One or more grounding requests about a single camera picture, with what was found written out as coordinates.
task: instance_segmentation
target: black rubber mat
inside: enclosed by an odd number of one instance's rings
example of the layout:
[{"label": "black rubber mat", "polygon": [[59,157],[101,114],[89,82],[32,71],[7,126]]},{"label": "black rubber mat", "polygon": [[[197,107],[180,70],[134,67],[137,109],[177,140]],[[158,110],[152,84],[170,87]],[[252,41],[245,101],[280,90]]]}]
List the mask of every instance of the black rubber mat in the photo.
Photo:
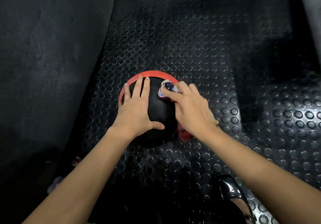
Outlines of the black rubber mat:
[{"label": "black rubber mat", "polygon": [[[145,70],[195,83],[224,132],[321,187],[321,76],[300,0],[115,0],[70,152],[84,157],[96,145],[123,84]],[[91,219],[210,223],[211,177],[224,172],[195,139],[130,145]],[[258,222],[277,223],[243,187]]]}]

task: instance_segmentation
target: dark padded wall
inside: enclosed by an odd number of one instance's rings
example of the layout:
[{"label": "dark padded wall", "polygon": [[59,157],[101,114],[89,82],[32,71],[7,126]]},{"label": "dark padded wall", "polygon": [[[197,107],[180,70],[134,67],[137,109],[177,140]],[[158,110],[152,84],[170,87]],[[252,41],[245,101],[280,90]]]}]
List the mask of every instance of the dark padded wall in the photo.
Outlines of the dark padded wall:
[{"label": "dark padded wall", "polygon": [[1,221],[46,196],[114,0],[0,0]]}]

